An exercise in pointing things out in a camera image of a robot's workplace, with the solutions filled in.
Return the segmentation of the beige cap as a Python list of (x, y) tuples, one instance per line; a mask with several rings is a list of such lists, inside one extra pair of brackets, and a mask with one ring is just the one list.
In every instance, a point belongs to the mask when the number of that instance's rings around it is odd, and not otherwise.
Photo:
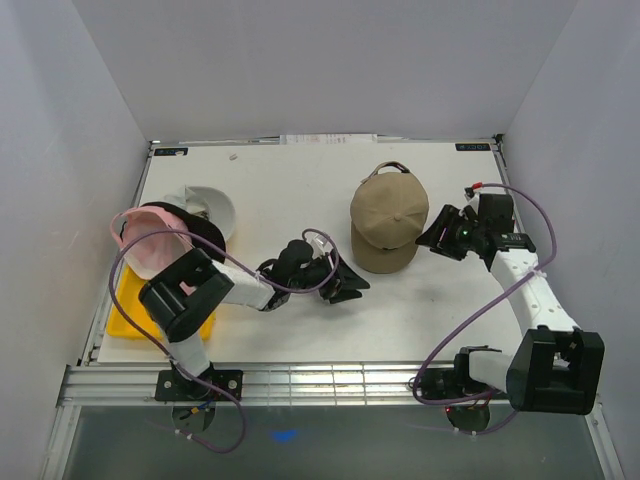
[(423, 233), (429, 198), (404, 164), (379, 164), (364, 178), (350, 204), (351, 250), (358, 267), (394, 274), (414, 259)]

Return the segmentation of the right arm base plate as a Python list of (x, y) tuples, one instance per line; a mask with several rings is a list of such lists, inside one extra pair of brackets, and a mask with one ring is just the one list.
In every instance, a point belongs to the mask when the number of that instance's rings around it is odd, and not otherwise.
[(408, 388), (413, 389), (417, 385), (419, 396), (425, 400), (447, 400), (453, 403), (455, 399), (460, 402), (470, 400), (498, 399), (506, 400), (507, 395), (475, 380), (463, 380), (453, 368), (429, 368), (420, 378), (416, 376), (408, 381)]

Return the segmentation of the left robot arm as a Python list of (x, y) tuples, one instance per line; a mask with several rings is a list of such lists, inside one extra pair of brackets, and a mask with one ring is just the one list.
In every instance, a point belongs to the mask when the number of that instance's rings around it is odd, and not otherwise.
[(197, 400), (210, 392), (213, 372), (199, 331), (219, 305), (270, 312), (303, 291), (337, 304), (359, 299), (369, 288), (337, 250), (320, 253), (294, 239), (253, 274), (193, 249), (147, 281), (138, 298), (162, 332), (178, 388)]

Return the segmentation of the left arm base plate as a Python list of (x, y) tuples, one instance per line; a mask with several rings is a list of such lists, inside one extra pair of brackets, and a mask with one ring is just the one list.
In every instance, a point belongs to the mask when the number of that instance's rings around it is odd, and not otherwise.
[[(214, 385), (236, 400), (240, 400), (242, 397), (242, 370), (209, 369), (203, 373), (200, 380)], [(160, 402), (228, 401), (228, 398), (218, 391), (213, 391), (209, 387), (185, 377), (176, 369), (159, 372), (153, 398)]]

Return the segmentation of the pink cap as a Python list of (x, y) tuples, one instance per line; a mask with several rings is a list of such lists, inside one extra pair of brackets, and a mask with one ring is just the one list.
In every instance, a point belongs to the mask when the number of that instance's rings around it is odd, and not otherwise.
[(111, 236), (120, 250), (147, 235), (124, 255), (126, 264), (142, 280), (151, 280), (193, 249), (188, 235), (164, 232), (167, 230), (186, 232), (188, 228), (182, 219), (161, 206), (129, 209), (117, 214), (110, 224)]

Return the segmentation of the white cap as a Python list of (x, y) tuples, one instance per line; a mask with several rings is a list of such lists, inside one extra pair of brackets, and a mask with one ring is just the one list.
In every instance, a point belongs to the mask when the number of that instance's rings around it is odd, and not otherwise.
[(161, 197), (161, 201), (177, 209), (185, 225), (203, 223), (214, 225), (225, 241), (229, 241), (236, 227), (236, 210), (224, 192), (213, 187), (182, 185)]

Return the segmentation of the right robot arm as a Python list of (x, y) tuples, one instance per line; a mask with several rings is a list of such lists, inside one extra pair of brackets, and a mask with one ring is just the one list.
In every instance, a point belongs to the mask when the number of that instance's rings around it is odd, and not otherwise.
[(601, 336), (583, 330), (556, 298), (534, 242), (515, 229), (516, 189), (476, 183), (466, 205), (443, 206), (415, 241), (431, 252), (462, 261), (476, 254), (503, 292), (456, 327), (434, 349), (440, 353), (464, 329), (508, 301), (522, 337), (512, 354), (489, 345), (465, 346), (453, 367), (437, 373), (423, 364), (413, 392), (424, 404), (445, 405), (506, 396), (522, 412), (589, 414), (595, 404), (605, 353)]

